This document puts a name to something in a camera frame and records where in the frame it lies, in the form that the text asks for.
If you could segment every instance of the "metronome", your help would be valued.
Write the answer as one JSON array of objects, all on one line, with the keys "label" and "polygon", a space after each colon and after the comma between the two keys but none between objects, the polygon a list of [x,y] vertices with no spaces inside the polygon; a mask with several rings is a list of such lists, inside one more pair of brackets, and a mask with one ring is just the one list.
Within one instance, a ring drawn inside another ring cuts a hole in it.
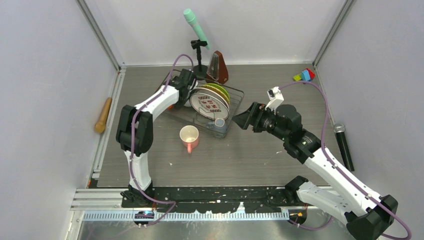
[{"label": "metronome", "polygon": [[210,57],[206,78],[220,84],[225,84],[228,81],[227,66],[220,51],[215,51]]}]

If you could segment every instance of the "gray table surface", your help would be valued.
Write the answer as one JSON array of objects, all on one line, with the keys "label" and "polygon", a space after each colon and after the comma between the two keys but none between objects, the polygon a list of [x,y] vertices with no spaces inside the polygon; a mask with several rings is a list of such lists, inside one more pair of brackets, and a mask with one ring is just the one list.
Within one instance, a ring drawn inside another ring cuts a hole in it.
[{"label": "gray table surface", "polygon": [[[244,91],[238,113],[252,102],[267,103],[266,90],[291,83],[292,77],[311,64],[230,65],[226,85]],[[124,105],[136,105],[151,96],[169,71],[169,66],[129,67],[125,73],[111,134],[98,179],[99,187],[125,187],[129,183],[127,159],[115,140],[119,115]],[[295,84],[283,90],[284,103],[294,105],[302,115],[303,127],[321,136],[325,105],[310,85]],[[149,173],[157,187],[182,186],[283,186],[301,175],[316,185],[327,183],[315,172],[290,157],[283,142],[269,133],[253,133],[232,124],[225,138],[200,132],[192,154],[181,143],[184,124],[167,114],[154,125],[154,141],[148,152]],[[326,146],[342,161],[330,123]]]}]

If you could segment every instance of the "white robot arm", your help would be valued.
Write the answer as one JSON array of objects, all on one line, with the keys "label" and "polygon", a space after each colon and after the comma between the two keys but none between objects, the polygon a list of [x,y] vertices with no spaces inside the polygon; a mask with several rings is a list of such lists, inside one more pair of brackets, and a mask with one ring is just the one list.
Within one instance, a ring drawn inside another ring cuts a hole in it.
[{"label": "white robot arm", "polygon": [[346,224],[356,239],[377,239],[394,221],[379,205],[395,214],[398,202],[390,195],[382,197],[370,189],[324,147],[326,156],[321,140],[303,128],[302,116],[296,108],[289,104],[280,105],[284,100],[280,88],[274,87],[267,93],[270,99],[267,105],[253,102],[249,109],[235,115],[232,120],[243,130],[252,125],[255,133],[266,131],[282,140],[290,156],[320,175],[339,194],[333,194],[297,176],[285,185],[295,198],[318,207]]},{"label": "white robot arm", "polygon": [[[156,92],[156,94],[162,92],[159,97],[156,98],[154,94],[142,103],[135,106],[126,105],[122,108],[116,141],[120,143],[128,164],[132,161],[134,177],[143,191],[152,183],[149,175],[148,151],[153,143],[153,122],[171,105],[176,109],[184,105],[189,98],[191,86],[195,84],[195,77],[190,70],[183,69],[179,76],[174,77],[169,82],[167,87],[162,85],[159,88]],[[135,136],[133,136],[135,142],[134,156],[131,159],[131,122],[136,111],[143,106],[144,108],[137,116],[138,127]],[[132,177],[129,184],[137,189]]]}]

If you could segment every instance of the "wooden rolling pin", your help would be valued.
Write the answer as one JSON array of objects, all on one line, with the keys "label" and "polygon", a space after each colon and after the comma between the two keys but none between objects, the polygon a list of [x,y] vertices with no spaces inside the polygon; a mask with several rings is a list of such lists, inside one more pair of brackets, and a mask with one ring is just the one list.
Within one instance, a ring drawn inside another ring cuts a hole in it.
[{"label": "wooden rolling pin", "polygon": [[97,123],[94,125],[94,131],[96,133],[103,133],[106,128],[106,121],[108,120],[109,109],[111,109],[112,98],[108,97],[104,103],[103,109],[101,110],[100,117],[98,118]]}]

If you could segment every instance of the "white plate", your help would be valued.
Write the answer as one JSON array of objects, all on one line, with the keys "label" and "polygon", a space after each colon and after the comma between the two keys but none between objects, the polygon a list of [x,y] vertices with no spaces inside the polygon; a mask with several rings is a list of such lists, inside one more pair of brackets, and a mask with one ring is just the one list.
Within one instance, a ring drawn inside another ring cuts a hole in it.
[{"label": "white plate", "polygon": [[201,115],[209,119],[227,119],[229,111],[227,106],[206,93],[193,93],[190,97],[191,106]]},{"label": "white plate", "polygon": [[202,93],[202,94],[209,94],[209,95],[211,95],[212,97],[218,99],[220,102],[224,103],[224,105],[225,105],[225,107],[226,107],[227,110],[230,110],[230,107],[228,106],[228,103],[218,93],[216,93],[216,92],[214,92],[214,91],[212,91],[210,89],[204,88],[204,87],[196,87],[194,89],[194,91],[195,91],[195,93]]}]

